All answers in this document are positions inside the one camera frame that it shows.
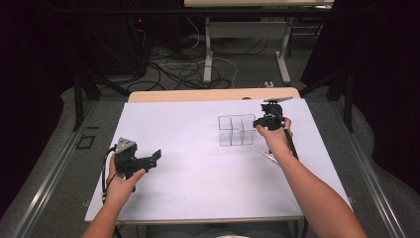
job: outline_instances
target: white desk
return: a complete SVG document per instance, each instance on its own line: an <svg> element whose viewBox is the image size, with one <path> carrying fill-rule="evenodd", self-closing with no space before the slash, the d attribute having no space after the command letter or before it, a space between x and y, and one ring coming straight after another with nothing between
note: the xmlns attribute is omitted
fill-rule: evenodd
<svg viewBox="0 0 420 238"><path fill-rule="evenodd" d="M296 7L332 5L334 0L185 0L185 7ZM206 18L206 62L204 68L205 82L211 81L211 67L213 52L211 51L211 38L269 38L281 39L281 48L275 52L281 79L285 84L290 83L290 76L284 61L287 50L292 18L287 22L210 22Z"/></svg>
<svg viewBox="0 0 420 238"><path fill-rule="evenodd" d="M218 116L263 116L260 99L292 95L281 103L293 120L301 162L348 201L304 99L290 88L138 92L125 105L113 146L120 137L134 140L138 158L161 149L157 167L137 184L118 218L126 224L171 224L296 220L302 218L278 165L262 156L267 147L258 132L247 146L220 147ZM170 102L151 102L165 97ZM185 101L193 96L213 101ZM85 220L102 206L101 178Z"/></svg>

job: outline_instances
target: table leg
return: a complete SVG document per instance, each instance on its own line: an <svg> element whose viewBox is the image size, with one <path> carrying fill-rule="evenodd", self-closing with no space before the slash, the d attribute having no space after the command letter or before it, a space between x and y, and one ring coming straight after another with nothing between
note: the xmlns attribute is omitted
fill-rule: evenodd
<svg viewBox="0 0 420 238"><path fill-rule="evenodd" d="M283 37L281 38L281 49L280 52L275 52L275 56L277 58L278 68L280 70L281 79L284 84L290 84L290 76L287 71L286 62L284 61L284 56L287 52L288 41L290 39L290 33L292 28L292 18L287 19L286 28L283 33Z"/></svg>
<svg viewBox="0 0 420 238"><path fill-rule="evenodd" d="M204 67L204 82L211 81L211 69L213 63L213 52L211 51L210 18L206 17L206 62Z"/></svg>

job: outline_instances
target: black curtain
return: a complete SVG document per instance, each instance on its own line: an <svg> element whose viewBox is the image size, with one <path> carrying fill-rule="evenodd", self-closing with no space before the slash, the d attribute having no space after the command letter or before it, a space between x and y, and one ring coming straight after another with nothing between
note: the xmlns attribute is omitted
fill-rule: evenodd
<svg viewBox="0 0 420 238"><path fill-rule="evenodd" d="M19 192L62 112L71 74L37 1L0 3L0 216Z"/></svg>
<svg viewBox="0 0 420 238"><path fill-rule="evenodd" d="M368 11L327 20L301 80L310 86L352 69L355 105L374 132L374 161L420 193L420 3L337 0L333 9Z"/></svg>

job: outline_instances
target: person's left hand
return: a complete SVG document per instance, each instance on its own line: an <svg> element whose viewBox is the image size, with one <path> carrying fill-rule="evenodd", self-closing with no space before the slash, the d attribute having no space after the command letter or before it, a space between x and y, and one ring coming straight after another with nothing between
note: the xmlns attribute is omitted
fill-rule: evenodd
<svg viewBox="0 0 420 238"><path fill-rule="evenodd" d="M124 179L123 174L117 174L113 178L112 176L117 172L115 166L115 154L112 155L109 164L109 174L107 178L108 188L105 199L105 205L111 205L113 208L121 210L124 204L129 199L133 187L136 185L142 176L146 173L145 170L141 169L133 174L129 179Z"/></svg>

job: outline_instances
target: forearm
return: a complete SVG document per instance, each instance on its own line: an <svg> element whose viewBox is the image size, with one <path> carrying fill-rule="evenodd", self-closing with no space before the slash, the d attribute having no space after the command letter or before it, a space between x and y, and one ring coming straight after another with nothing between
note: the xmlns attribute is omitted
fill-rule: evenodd
<svg viewBox="0 0 420 238"><path fill-rule="evenodd" d="M107 204L102 206L82 237L112 237L120 210Z"/></svg>
<svg viewBox="0 0 420 238"><path fill-rule="evenodd" d="M305 217L320 237L366 237L342 198L314 176L288 149L274 152Z"/></svg>

